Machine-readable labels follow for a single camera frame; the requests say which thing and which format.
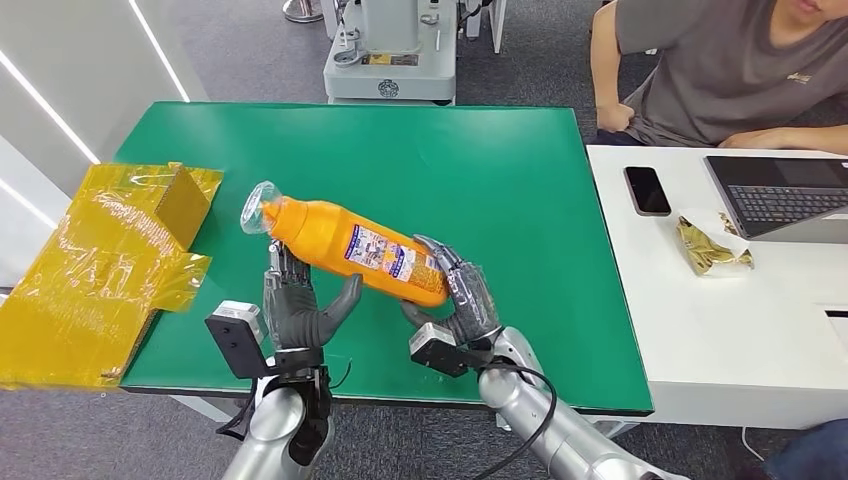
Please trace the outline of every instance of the humanoid robot hand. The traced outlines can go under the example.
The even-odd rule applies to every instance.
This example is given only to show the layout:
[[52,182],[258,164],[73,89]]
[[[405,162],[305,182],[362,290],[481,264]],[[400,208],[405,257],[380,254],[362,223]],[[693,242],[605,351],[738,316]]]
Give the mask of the humanoid robot hand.
[[274,350],[323,347],[359,302],[362,275],[348,277],[339,295],[319,310],[312,267],[279,241],[271,244],[269,252],[271,268],[265,272],[262,311]]
[[495,302],[483,278],[480,267],[463,260],[453,248],[424,235],[414,235],[415,241],[427,247],[439,268],[447,277],[454,313],[436,319],[422,312],[417,305],[401,301],[404,316],[416,327],[433,322],[451,330],[457,344],[465,345],[494,336],[501,330]]

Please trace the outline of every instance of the gray sleeve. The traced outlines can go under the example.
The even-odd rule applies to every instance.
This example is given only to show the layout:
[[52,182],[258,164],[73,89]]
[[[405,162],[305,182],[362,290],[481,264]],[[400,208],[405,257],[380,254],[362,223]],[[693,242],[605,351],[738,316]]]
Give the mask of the gray sleeve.
[[846,88],[844,92],[838,93],[834,98],[836,99],[836,103],[842,106],[843,110],[848,111],[848,88]]
[[622,55],[673,47],[709,0],[618,0],[615,30]]

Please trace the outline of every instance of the bottle cap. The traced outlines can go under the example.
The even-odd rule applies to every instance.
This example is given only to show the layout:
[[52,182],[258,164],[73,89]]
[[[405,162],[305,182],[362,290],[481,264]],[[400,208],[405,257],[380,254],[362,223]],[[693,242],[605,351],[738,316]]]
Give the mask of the bottle cap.
[[241,210],[241,229],[244,233],[270,232],[274,227],[274,218],[268,213],[276,210],[272,206],[277,205],[282,196],[277,187],[267,180],[254,187]]

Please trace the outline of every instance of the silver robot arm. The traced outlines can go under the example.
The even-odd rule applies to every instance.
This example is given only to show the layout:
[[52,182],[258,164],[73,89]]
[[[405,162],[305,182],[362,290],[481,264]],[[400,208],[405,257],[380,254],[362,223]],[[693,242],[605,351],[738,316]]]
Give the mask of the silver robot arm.
[[295,434],[306,415],[303,399],[292,388],[279,388],[258,399],[259,403],[244,442],[221,477],[223,480],[299,480],[309,478],[312,468],[333,441],[333,424],[318,454],[306,465],[289,453]]
[[[552,395],[541,378],[505,368],[515,365],[544,375],[533,348],[520,331],[500,324],[479,267],[436,240],[420,235],[415,239],[445,272],[454,313],[438,320],[402,303],[404,315],[418,327],[409,340],[410,357],[454,377],[479,372],[483,401],[528,441],[547,416]],[[550,424],[530,450],[558,480],[686,480],[626,452],[562,400],[557,400]]]
[[[250,402],[255,411],[224,473],[226,480],[309,478],[335,433],[323,346],[354,309],[362,290],[362,276],[353,275],[339,295],[319,309],[311,267],[280,242],[273,241],[268,250],[262,313],[274,355],[266,360],[259,348],[255,305],[224,302],[206,319],[233,374],[254,379]],[[245,407],[238,419],[248,411]],[[219,433],[234,436],[231,431]]]
[[[495,355],[542,372],[532,347],[518,330],[506,327],[495,340]],[[551,405],[551,394],[536,378],[484,369],[478,385],[483,401],[500,414],[522,439],[539,428]],[[601,434],[562,400],[553,421],[530,450],[558,480],[687,480],[636,458]]]

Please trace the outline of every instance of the black cable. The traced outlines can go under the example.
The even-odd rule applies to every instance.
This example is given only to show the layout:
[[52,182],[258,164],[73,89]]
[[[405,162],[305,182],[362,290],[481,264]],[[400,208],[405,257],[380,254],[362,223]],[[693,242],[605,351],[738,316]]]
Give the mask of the black cable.
[[477,5],[477,8],[475,8],[473,12],[466,13],[465,15],[460,16],[459,21],[456,23],[457,27],[461,27],[462,24],[465,23],[466,20],[468,20],[469,18],[471,18],[473,16],[478,15],[480,13],[480,10],[483,9],[483,7],[488,7],[489,4],[491,4],[491,3],[492,3],[492,0],[483,0],[482,2],[480,2],[480,5]]
[[344,383],[344,381],[345,381],[345,380],[347,380],[347,376],[348,376],[348,375],[350,375],[350,366],[351,366],[352,364],[353,364],[353,360],[348,360],[348,361],[347,361],[347,369],[345,370],[345,374],[344,374],[344,375],[342,375],[342,379],[341,379],[341,380],[339,380],[339,383],[337,383],[337,384],[335,384],[335,385],[333,385],[333,386],[331,386],[331,387],[330,387],[330,390],[335,390],[336,388],[339,388],[339,387],[341,387],[341,386],[342,386],[342,384]]
[[[250,381],[250,393],[248,394],[247,402],[242,405],[241,410],[239,410],[239,412],[233,418],[231,418],[229,422],[216,428],[215,433],[219,435],[224,435],[226,437],[235,438],[240,442],[244,441],[244,435],[234,431],[233,428],[239,426],[245,420],[247,420],[249,424],[250,417],[253,412],[255,401],[254,397],[256,396],[256,388],[258,383],[259,382],[255,378]],[[245,435],[247,434],[247,428],[248,427],[245,427],[244,429]]]
[[539,438],[539,436],[542,435],[542,433],[550,426],[551,421],[553,421],[553,419],[554,419],[554,412],[556,411],[556,404],[557,404],[557,394],[556,394],[556,388],[554,388],[554,384],[551,383],[550,380],[548,380],[548,377],[542,375],[541,373],[537,372],[536,370],[533,370],[532,368],[522,367],[522,366],[519,366],[519,365],[509,365],[509,364],[506,364],[506,363],[490,363],[489,365],[486,365],[485,367],[483,367],[483,369],[484,370],[489,370],[489,369],[510,370],[510,371],[513,371],[513,372],[529,373],[530,375],[537,377],[539,380],[545,382],[545,385],[548,386],[548,390],[551,391],[551,406],[548,408],[548,413],[545,415],[545,418],[542,419],[542,423],[539,424],[539,428],[537,428],[536,431],[533,432],[533,435],[530,435],[530,437],[527,440],[525,440],[524,443],[520,447],[518,447],[518,450],[512,452],[508,457],[504,458],[500,462],[492,465],[491,467],[487,468],[483,472],[479,473],[476,477],[474,477],[474,480],[481,480],[483,478],[488,477],[489,475],[491,475],[491,474],[497,472],[498,470],[502,469],[503,467],[509,465],[510,463],[512,463],[513,460],[518,458],[522,453],[526,452],[530,448],[530,446],[533,445],[533,442],[535,442],[536,439]]

